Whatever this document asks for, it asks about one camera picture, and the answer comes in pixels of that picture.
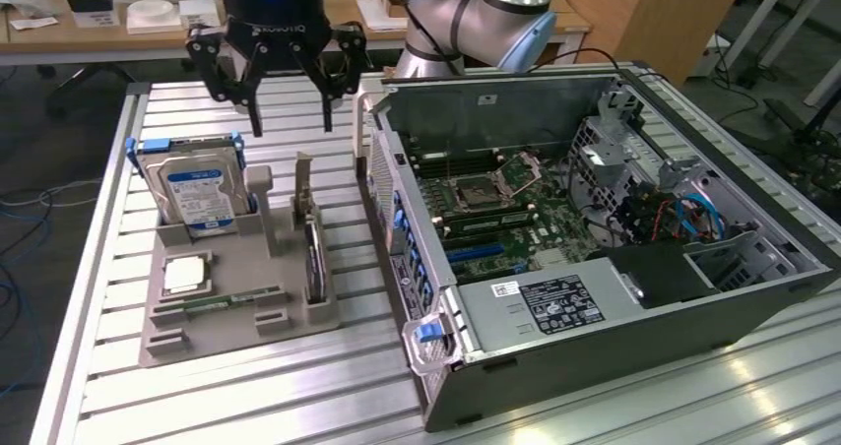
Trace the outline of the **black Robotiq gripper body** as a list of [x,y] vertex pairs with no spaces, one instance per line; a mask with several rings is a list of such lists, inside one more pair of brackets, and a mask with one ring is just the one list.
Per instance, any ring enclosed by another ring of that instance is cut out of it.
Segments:
[[269,76],[297,71],[293,47],[316,58],[332,30],[323,0],[221,0],[224,40],[246,63]]

